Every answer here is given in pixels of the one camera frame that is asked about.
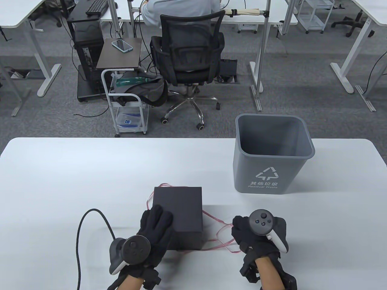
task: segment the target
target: white cart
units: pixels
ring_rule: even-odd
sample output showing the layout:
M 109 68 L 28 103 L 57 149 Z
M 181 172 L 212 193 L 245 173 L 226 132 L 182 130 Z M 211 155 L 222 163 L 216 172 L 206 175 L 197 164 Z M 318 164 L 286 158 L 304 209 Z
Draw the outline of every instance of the white cart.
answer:
M 307 3 L 313 10 L 312 13 L 302 14 L 302 8 L 305 8 L 304 3 Z M 300 10 L 297 15 L 297 19 L 300 24 L 305 28 L 306 34 L 309 33 L 309 30 L 321 30 L 321 34 L 324 33 L 325 26 L 327 25 L 330 14 L 332 13 L 333 6 L 335 4 L 334 0 L 303 0 Z M 329 13 L 325 23 L 316 16 L 317 9 L 329 9 Z
M 132 71 L 132 68 L 120 68 L 120 71 Z M 108 88 L 105 81 L 105 73 L 112 73 L 113 80 L 110 84 L 110 87 Z M 142 132 L 143 134 L 146 134 L 147 128 L 148 128 L 148 116 L 149 116 L 149 105 L 145 104 L 141 101 L 140 97 L 135 94 L 125 94 L 125 93 L 112 93 L 111 88 L 115 87 L 115 83 L 117 79 L 122 77 L 122 74 L 119 74 L 116 69 L 108 68 L 102 71 L 101 78 L 103 87 L 105 89 L 106 98 L 109 103 L 109 110 L 111 113 L 111 117 L 113 119 L 113 126 L 116 131 L 116 135 L 114 137 L 120 137 L 120 133 L 128 133 L 128 132 Z M 121 106 L 117 102 L 112 102 L 110 100 L 110 97 L 135 97 L 137 99 L 137 102 L 127 102 L 125 106 Z M 120 114 L 126 113 L 126 112 L 137 112 L 140 114 L 141 122 L 137 126 L 128 127 L 124 124 L 119 124 L 117 122 Z

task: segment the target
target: computer tower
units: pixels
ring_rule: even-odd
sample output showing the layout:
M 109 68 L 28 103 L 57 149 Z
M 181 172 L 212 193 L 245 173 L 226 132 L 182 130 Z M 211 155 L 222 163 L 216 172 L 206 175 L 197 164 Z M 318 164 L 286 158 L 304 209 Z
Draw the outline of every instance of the computer tower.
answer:
M 77 22 L 74 26 L 74 48 L 86 80 L 93 91 L 102 92 L 102 70 L 96 69 L 104 44 L 99 21 Z

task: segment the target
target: white table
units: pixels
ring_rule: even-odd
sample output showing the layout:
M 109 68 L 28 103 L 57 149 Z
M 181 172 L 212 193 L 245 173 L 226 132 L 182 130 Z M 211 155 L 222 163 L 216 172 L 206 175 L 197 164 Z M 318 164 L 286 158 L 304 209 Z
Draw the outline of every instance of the white table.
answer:
M 117 9 L 117 15 L 118 17 L 121 17 L 120 21 L 122 22 L 130 22 L 130 16 L 129 16 L 129 9 L 127 0 L 116 0 L 118 4 Z M 133 7 L 139 7 L 141 4 L 141 0 L 134 0 L 132 3 Z M 229 4 L 227 5 L 227 9 L 244 9 L 245 3 L 243 0 L 230 0 Z M 266 0 L 246 0 L 246 8 L 259 8 L 261 10 L 264 10 L 266 8 Z M 270 17 L 269 17 L 269 24 L 273 26 L 281 25 L 281 20 L 285 19 L 286 12 L 288 10 L 288 3 L 285 0 L 272 0 L 271 1 L 271 9 L 270 9 Z M 134 13 L 134 18 L 138 16 L 138 12 Z M 107 10 L 106 13 L 101 17 L 101 21 L 111 21 L 111 15 L 110 10 Z M 255 25 L 263 25 L 265 21 L 264 16 L 252 16 L 252 15 L 239 15 L 234 17 L 224 16 L 222 20 L 222 24 L 255 24 Z M 296 25 L 298 23 L 297 18 L 292 15 L 291 18 L 291 25 Z M 269 37 L 270 29 L 268 29 L 266 39 Z M 257 86 L 257 79 L 258 79 L 258 67 L 259 67 L 259 61 L 260 61 L 260 48 L 257 52 L 257 57 L 255 61 L 250 61 L 250 71 L 252 74 L 252 77 L 255 82 L 255 86 Z M 260 92 L 263 92 L 263 86 L 262 83 L 260 84 Z
M 299 289 L 386 289 L 386 164 L 367 140 L 313 143 L 316 154 L 289 194 L 266 195 L 234 189 L 234 139 L 13 139 L 0 156 L 0 287 L 75 289 L 83 213 L 99 208 L 116 236 L 128 237 L 138 230 L 153 187 L 167 182 L 201 186 L 203 208 L 228 222 L 257 208 L 285 218 L 290 251 L 281 262 Z M 211 233 L 220 228 L 204 223 Z M 102 218 L 87 216 L 81 290 L 106 289 L 114 280 L 110 242 Z M 259 289 L 239 274 L 242 254 L 222 249 L 179 257 L 168 253 L 159 265 L 158 289 Z
M 375 24 L 379 26 L 387 26 L 387 1 L 386 0 L 352 0 L 359 6 L 365 14 L 368 15 L 362 30 L 358 38 L 356 39 L 352 49 L 350 50 L 344 64 L 340 68 L 337 63 L 331 63 L 333 71 L 339 78 L 341 84 L 349 94 L 353 94 L 354 89 L 347 79 L 347 74 L 352 68 L 353 63 L 356 60 L 359 52 L 363 48 L 365 41 L 368 38 L 373 26 Z
M 58 74 L 61 64 L 55 64 L 51 69 L 35 37 L 35 32 L 29 24 L 28 17 L 44 0 L 0 0 L 0 26 L 2 28 L 17 28 L 24 25 L 24 33 L 34 51 L 34 56 L 45 76 L 37 95 L 43 97 Z

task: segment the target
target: hand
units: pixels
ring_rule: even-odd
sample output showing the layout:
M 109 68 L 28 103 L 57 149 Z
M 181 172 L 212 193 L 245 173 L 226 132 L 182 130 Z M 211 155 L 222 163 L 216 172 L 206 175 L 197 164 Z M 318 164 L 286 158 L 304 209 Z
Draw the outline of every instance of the hand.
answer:
M 172 221 L 172 214 L 159 205 L 154 205 L 142 214 L 137 235 L 146 237 L 151 244 L 151 252 L 144 261 L 145 266 L 156 267 L 161 262 L 172 238 Z
M 248 217 L 236 216 L 233 219 L 231 235 L 239 245 L 242 252 L 246 253 L 252 249 L 255 253 L 254 259 L 275 254 L 279 257 L 279 250 L 274 243 L 266 236 L 260 236 L 253 233 L 250 229 Z
M 123 283 L 128 275 L 145 279 L 144 271 L 146 271 L 147 268 L 153 269 L 161 262 L 172 238 L 172 221 L 172 214 L 168 211 L 164 211 L 159 205 L 154 205 L 150 210 L 144 211 L 140 221 L 140 230 L 137 235 L 146 237 L 151 244 L 149 256 L 140 264 L 128 265 L 122 268 L 117 280 L 108 288 L 108 290 L 116 289 Z

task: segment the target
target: gray bag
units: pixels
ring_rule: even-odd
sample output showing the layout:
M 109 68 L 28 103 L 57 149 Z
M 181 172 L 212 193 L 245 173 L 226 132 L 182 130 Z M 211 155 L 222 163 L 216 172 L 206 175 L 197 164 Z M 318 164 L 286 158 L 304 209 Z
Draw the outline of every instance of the gray bag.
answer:
M 144 84 L 123 85 L 121 87 L 116 87 L 114 93 L 135 94 L 140 97 L 142 102 L 154 107 L 159 107 L 166 102 L 168 96 L 168 85 L 162 76 L 150 75 L 141 70 L 128 71 L 122 75 L 122 78 L 130 77 L 146 77 L 153 80 Z M 132 96 L 120 96 L 112 97 L 112 101 L 118 102 L 121 106 L 125 106 L 127 102 L 137 102 L 138 100 Z

